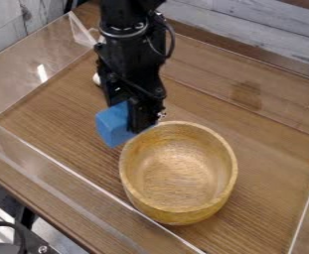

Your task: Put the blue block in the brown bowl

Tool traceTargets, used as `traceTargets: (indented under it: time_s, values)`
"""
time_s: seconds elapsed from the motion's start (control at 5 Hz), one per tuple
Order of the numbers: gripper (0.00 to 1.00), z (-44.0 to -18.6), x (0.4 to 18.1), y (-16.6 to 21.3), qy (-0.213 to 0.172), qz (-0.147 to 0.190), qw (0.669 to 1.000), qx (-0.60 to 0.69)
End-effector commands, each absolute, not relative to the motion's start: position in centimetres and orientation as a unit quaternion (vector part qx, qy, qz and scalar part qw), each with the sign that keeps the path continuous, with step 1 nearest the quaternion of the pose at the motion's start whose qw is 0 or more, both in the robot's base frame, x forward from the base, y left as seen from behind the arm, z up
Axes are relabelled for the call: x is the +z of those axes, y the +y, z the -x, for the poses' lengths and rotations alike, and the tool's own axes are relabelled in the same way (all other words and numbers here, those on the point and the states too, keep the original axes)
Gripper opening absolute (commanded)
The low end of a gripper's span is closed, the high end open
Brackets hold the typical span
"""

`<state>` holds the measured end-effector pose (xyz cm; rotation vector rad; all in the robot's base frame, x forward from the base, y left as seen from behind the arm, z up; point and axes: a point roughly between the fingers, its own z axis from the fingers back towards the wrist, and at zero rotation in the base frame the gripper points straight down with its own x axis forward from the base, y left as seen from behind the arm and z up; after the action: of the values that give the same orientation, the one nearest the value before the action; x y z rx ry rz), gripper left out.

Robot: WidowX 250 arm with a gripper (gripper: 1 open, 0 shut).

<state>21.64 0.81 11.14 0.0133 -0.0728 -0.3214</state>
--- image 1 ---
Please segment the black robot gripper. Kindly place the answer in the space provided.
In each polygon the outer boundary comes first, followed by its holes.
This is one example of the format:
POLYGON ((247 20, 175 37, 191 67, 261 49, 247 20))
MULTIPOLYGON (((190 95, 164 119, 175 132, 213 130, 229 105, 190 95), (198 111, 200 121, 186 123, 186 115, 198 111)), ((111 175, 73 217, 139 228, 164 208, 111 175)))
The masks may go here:
POLYGON ((166 109, 159 69, 175 48, 175 33, 160 13, 151 13, 143 28, 130 36, 97 43, 96 73, 108 106, 127 100, 127 130, 138 134, 156 124, 166 109))

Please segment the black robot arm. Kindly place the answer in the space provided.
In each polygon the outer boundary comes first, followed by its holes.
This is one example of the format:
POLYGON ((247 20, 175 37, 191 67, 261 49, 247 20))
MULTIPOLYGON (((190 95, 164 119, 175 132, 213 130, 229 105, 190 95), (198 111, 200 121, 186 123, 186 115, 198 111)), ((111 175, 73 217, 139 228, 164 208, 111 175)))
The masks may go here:
POLYGON ((164 110, 160 67, 175 49, 175 33, 158 7, 166 0, 99 0, 93 45, 105 103, 126 104, 126 130, 139 133, 164 110))

